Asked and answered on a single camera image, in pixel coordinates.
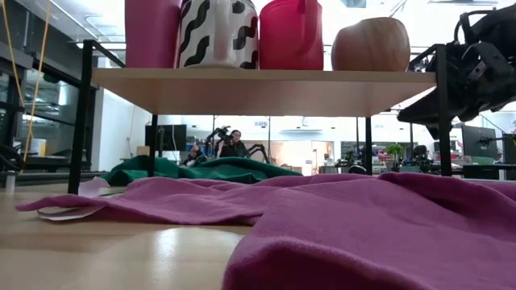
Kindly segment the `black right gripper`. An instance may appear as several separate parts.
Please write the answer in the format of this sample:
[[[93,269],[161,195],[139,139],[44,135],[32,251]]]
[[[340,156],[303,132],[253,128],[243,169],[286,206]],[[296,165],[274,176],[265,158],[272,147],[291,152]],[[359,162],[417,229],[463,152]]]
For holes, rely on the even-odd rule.
[[[448,123],[516,100],[516,4],[461,14],[445,52]],[[429,125],[433,140],[440,140],[438,90],[401,110],[397,120]]]

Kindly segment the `red mug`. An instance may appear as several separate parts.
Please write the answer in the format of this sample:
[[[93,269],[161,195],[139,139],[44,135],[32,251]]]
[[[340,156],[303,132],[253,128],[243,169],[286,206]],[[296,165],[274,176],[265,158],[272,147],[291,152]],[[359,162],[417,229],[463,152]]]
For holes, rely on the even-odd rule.
[[[323,8],[318,0],[272,0],[260,20],[260,68],[323,69]]]

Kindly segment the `black white wavy mug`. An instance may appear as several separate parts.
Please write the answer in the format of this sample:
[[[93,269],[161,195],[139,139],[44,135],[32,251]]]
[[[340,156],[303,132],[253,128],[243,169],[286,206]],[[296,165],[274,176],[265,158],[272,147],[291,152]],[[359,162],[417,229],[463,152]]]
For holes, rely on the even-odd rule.
[[[179,68],[259,68],[258,15],[252,0],[184,0]]]

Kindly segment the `tall pink cup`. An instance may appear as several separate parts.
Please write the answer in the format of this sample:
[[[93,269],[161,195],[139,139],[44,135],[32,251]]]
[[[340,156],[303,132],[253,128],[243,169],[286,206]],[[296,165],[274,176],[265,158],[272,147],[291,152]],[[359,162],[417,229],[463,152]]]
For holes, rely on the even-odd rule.
[[[182,0],[125,0],[126,66],[175,68]]]

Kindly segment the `person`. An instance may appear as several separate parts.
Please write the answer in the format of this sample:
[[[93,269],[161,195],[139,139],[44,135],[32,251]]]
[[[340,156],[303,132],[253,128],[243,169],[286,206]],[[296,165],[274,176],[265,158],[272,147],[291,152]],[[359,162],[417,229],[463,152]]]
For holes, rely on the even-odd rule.
[[[227,140],[223,140],[218,147],[217,157],[247,157],[248,150],[241,141],[241,132],[233,130]]]
[[[417,167],[420,172],[430,173],[433,160],[428,156],[425,145],[418,145],[413,148],[412,156],[404,161],[405,166]]]
[[[203,156],[202,149],[198,145],[193,145],[182,164],[184,166],[191,167],[201,156]]]

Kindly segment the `green potted plant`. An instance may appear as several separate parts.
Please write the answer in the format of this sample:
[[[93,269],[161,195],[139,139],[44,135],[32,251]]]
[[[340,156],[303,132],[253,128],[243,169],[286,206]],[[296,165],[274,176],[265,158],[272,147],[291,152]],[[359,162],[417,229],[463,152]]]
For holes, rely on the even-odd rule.
[[[386,152],[393,157],[395,162],[401,162],[404,156],[404,148],[399,143],[393,143],[386,147]]]

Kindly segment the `dark monitor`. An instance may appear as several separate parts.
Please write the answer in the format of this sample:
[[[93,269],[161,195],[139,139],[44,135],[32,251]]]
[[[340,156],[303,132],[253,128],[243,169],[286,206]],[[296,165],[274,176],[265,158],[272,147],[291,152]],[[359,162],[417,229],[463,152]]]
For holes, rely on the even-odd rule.
[[[156,132],[151,125],[145,127],[145,146],[151,147],[154,142],[156,151],[185,151],[186,125],[158,125]]]
[[[462,126],[464,154],[497,159],[496,131],[490,128]]]

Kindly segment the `purple cloth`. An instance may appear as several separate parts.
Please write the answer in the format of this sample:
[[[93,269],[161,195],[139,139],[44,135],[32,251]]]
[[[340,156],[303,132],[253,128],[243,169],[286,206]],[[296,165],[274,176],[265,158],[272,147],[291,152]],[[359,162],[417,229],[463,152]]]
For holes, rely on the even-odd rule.
[[[97,207],[121,221],[248,224],[223,290],[516,290],[516,182],[413,173],[279,176],[256,184],[136,180]]]

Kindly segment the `green cloth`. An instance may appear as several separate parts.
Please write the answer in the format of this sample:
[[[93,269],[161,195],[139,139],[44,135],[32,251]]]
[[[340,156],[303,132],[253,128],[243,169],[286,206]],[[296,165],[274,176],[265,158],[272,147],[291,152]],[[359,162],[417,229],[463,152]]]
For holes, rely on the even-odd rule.
[[[147,178],[149,157],[139,155],[123,161],[102,176],[111,186],[126,186]],[[255,184],[279,176],[302,176],[301,173],[275,165],[241,157],[195,160],[193,166],[178,165],[166,158],[155,158],[153,176],[172,179],[223,180],[241,184]]]

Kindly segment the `wooden shelf black frame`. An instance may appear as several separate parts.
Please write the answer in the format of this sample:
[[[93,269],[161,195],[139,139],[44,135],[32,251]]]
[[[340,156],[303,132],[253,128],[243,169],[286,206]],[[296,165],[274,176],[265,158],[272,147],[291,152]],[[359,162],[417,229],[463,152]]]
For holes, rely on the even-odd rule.
[[[92,84],[150,112],[153,135],[159,116],[166,114],[364,118],[368,173],[372,172],[372,116],[435,87],[439,94],[441,173],[450,176],[446,47],[435,44],[424,53],[435,55],[435,72],[126,68],[98,41],[86,39],[68,191],[76,194],[79,189]]]

